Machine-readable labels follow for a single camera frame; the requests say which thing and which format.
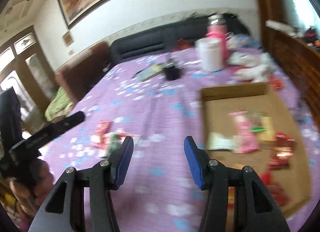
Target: blue gripper pad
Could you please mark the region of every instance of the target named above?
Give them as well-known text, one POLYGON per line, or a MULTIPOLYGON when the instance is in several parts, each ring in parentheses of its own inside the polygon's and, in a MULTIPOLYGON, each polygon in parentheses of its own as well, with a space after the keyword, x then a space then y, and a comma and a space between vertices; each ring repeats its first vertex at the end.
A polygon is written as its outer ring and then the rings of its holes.
POLYGON ((193 181, 199 189, 206 189, 204 178, 207 174, 207 164, 210 160, 208 154, 204 150, 198 149, 191 136, 187 136, 184 140, 184 152, 188 160, 193 181))
POLYGON ((115 189, 119 189, 119 187, 124 182, 131 161, 132 153, 133 139, 132 137, 127 136, 123 141, 121 148, 116 151, 113 151, 108 159, 111 163, 113 174, 115 172, 113 180, 115 189))

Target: red package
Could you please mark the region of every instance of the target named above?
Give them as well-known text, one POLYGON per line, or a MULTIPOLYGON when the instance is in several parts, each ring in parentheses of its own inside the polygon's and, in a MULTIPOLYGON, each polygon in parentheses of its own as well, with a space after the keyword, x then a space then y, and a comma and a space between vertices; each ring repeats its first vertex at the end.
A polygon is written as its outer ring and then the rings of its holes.
POLYGON ((280 169, 289 166, 289 159, 293 155, 295 141, 290 139, 283 133, 276 134, 275 147, 273 148, 273 156, 269 161, 270 169, 280 169))
POLYGON ((273 199, 279 206, 284 206, 289 203, 290 198, 287 196, 285 191, 280 187, 279 184, 274 183, 271 179, 270 171, 264 173, 260 179, 264 183, 264 185, 269 190, 270 194, 272 195, 273 199))
POLYGON ((92 145, 99 148, 104 148, 105 140, 107 139, 105 134, 110 130, 112 121, 100 121, 96 127, 94 135, 91 136, 92 145))
POLYGON ((183 38, 181 38, 181 39, 179 39, 177 41, 177 47, 172 49, 172 52, 182 51, 182 50, 185 50, 185 49, 188 49, 188 48, 191 48, 191 47, 192 47, 191 43, 189 43, 188 41, 186 41, 183 38))
POLYGON ((103 135, 109 132, 112 121, 100 121, 96 127, 95 135, 103 135))
POLYGON ((228 187, 228 209, 232 210, 235 208, 235 188, 228 187))
POLYGON ((273 75, 270 76, 269 84, 276 89, 284 88, 284 83, 273 75))
POLYGON ((279 206, 284 206, 289 203, 290 198, 287 196, 287 194, 284 192, 284 190, 280 187, 279 184, 271 184, 268 185, 267 188, 279 206))
POLYGON ((262 180, 264 185, 269 185, 271 183, 271 173, 267 171, 260 177, 260 179, 262 180))

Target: pink package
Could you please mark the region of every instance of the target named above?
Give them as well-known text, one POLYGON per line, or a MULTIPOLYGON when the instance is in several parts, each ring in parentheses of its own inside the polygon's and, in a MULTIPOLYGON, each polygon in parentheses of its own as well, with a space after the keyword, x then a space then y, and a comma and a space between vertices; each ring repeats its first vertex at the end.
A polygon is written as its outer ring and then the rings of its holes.
POLYGON ((237 126, 238 134, 236 135, 236 148, 234 149, 234 153, 237 154, 250 153, 260 149, 256 137, 250 132, 252 125, 244 115, 245 113, 246 111, 230 113, 237 126))
POLYGON ((109 132, 112 121, 100 121, 97 125, 95 135, 103 135, 109 132))

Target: glass door panel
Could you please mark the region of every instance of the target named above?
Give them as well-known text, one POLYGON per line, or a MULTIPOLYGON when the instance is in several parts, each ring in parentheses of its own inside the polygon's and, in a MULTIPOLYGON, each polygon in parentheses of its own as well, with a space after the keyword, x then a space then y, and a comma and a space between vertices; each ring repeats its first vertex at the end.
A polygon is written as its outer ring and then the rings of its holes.
POLYGON ((56 94, 56 86, 46 74, 37 54, 33 54, 27 58, 26 64, 43 93, 49 100, 52 100, 56 94))
POLYGON ((21 103, 21 118, 25 121, 28 115, 36 108, 36 104, 22 85, 16 71, 12 71, 1 83, 1 89, 6 90, 13 87, 21 103))
POLYGON ((25 49, 27 49, 29 46, 33 45, 36 42, 35 37, 33 36, 33 33, 30 33, 24 37, 22 37, 20 40, 16 41, 14 43, 14 49, 16 50, 17 54, 21 54, 25 49))

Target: pink water bottle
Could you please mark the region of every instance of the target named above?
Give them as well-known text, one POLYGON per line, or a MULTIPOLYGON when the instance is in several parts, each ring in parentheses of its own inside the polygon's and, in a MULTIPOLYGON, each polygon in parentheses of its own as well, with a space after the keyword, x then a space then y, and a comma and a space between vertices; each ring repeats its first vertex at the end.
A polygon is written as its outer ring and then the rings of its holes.
POLYGON ((229 52, 227 49, 227 26, 226 21, 221 14, 212 15, 209 17, 208 33, 207 37, 218 38, 221 40, 221 51, 224 59, 229 58, 229 52))

